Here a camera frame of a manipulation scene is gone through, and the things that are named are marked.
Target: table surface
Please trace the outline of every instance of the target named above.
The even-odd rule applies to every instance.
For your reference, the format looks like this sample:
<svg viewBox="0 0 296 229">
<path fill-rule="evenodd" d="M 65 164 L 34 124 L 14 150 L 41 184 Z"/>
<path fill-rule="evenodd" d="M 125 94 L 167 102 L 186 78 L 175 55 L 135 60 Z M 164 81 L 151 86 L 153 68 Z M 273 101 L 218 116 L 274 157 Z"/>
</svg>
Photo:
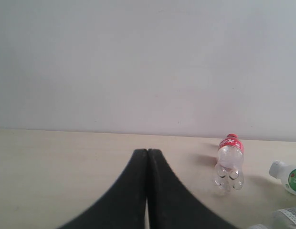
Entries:
<svg viewBox="0 0 296 229">
<path fill-rule="evenodd" d="M 243 140 L 245 184 L 214 194 L 220 139 L 0 129 L 0 229 L 55 229 L 92 205 L 120 175 L 134 149 L 159 148 L 203 204 L 239 228 L 296 196 L 269 176 L 274 160 L 296 164 L 296 142 Z"/>
</svg>

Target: bottle cap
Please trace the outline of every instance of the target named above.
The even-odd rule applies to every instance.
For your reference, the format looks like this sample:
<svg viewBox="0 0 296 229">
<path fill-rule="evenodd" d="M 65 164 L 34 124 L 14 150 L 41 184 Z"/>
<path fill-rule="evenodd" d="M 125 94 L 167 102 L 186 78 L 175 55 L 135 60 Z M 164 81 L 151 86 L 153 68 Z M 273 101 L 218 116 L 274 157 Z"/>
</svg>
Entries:
<svg viewBox="0 0 296 229">
<path fill-rule="evenodd" d="M 249 227 L 248 229 L 268 229 L 268 227 L 266 227 L 263 224 L 257 224 L 257 225 L 253 225 L 253 226 Z"/>
<path fill-rule="evenodd" d="M 283 166 L 285 166 L 286 164 L 282 161 L 275 161 L 272 163 L 270 170 L 269 170 L 269 174 L 270 176 L 278 179 L 278 174 L 281 171 L 281 169 L 283 168 Z"/>
<path fill-rule="evenodd" d="M 227 135 L 227 137 L 220 142 L 218 149 L 224 146 L 234 146 L 240 149 L 241 153 L 243 153 L 243 144 L 238 140 L 238 136 L 236 134 Z"/>
</svg>

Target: green bottle label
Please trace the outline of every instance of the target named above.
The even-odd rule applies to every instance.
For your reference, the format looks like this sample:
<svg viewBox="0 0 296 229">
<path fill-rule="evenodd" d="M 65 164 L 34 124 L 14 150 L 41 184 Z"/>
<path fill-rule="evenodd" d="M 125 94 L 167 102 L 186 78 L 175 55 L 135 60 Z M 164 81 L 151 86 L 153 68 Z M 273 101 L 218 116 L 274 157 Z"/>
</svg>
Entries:
<svg viewBox="0 0 296 229">
<path fill-rule="evenodd" d="M 289 174 L 288 183 L 292 190 L 296 192 L 296 169 Z"/>
</svg>

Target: beige table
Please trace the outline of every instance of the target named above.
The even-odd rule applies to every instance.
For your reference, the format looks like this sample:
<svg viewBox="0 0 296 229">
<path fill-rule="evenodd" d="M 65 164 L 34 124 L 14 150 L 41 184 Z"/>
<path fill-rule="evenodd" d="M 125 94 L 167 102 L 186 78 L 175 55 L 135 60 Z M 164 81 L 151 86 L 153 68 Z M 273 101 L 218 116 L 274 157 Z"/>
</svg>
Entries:
<svg viewBox="0 0 296 229">
<path fill-rule="evenodd" d="M 220 139 L 0 130 L 0 229 L 54 229 L 89 207 L 113 184 L 136 148 L 159 148 L 184 185 L 206 206 L 246 228 L 269 212 L 296 206 L 270 177 L 274 160 L 296 163 L 296 143 L 247 141 L 245 185 L 213 194 Z"/>
</svg>

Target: red bottle cap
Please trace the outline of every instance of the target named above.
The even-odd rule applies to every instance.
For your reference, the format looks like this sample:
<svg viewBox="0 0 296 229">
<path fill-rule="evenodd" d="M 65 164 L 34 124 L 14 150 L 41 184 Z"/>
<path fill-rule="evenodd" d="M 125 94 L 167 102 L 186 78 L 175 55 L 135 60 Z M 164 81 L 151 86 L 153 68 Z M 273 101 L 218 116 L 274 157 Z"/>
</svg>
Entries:
<svg viewBox="0 0 296 229">
<path fill-rule="evenodd" d="M 243 153 L 243 144 L 238 140 L 238 136 L 236 134 L 227 135 L 227 137 L 220 142 L 218 149 L 224 146 L 236 147 Z"/>
</svg>

